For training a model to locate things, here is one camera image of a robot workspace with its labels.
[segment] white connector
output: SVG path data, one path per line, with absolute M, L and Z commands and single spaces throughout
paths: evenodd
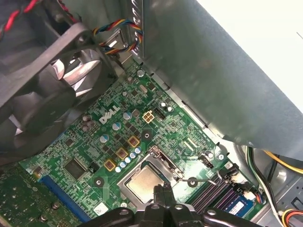
M 256 199 L 256 196 L 252 192 L 244 192 L 243 196 L 250 201 L 254 201 Z
M 232 182 L 244 184 L 245 182 L 247 182 L 247 179 L 241 173 L 238 173 L 232 176 Z

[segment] dell logo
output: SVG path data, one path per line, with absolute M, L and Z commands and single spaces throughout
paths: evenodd
M 105 124 L 108 119 L 110 119 L 113 115 L 115 115 L 120 110 L 120 107 L 113 106 L 112 109 L 109 109 L 108 112 L 105 112 L 104 116 L 99 119 L 101 124 Z

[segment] blue expansion slot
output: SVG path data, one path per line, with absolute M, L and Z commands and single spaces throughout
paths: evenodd
M 91 218 L 50 178 L 44 176 L 40 182 L 44 183 L 82 222 L 88 222 Z
M 253 201 L 247 200 L 244 196 L 237 196 L 234 201 L 224 208 L 224 211 L 242 218 L 253 206 Z

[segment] label sticker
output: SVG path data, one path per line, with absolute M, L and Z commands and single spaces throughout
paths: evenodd
M 105 206 L 105 204 L 102 203 L 102 202 L 101 202 L 98 206 L 96 206 L 96 207 L 94 208 L 94 212 L 95 212 L 98 216 L 104 214 L 104 213 L 107 212 L 107 211 L 108 211 L 107 206 Z
M 244 204 L 242 202 L 238 202 L 232 209 L 229 211 L 230 214 L 236 215 L 242 208 Z

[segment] motherboard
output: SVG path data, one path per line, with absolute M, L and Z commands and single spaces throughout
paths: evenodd
M 81 222 L 117 207 L 136 211 L 153 201 L 153 187 L 164 182 L 170 182 L 177 202 L 197 210 L 217 205 L 252 218 L 262 205 L 243 196 L 252 185 L 235 187 L 227 154 L 142 65 L 129 59 L 125 67 L 125 74 L 53 144 L 20 162 L 28 175 Z M 205 202 L 201 196 L 213 199 Z

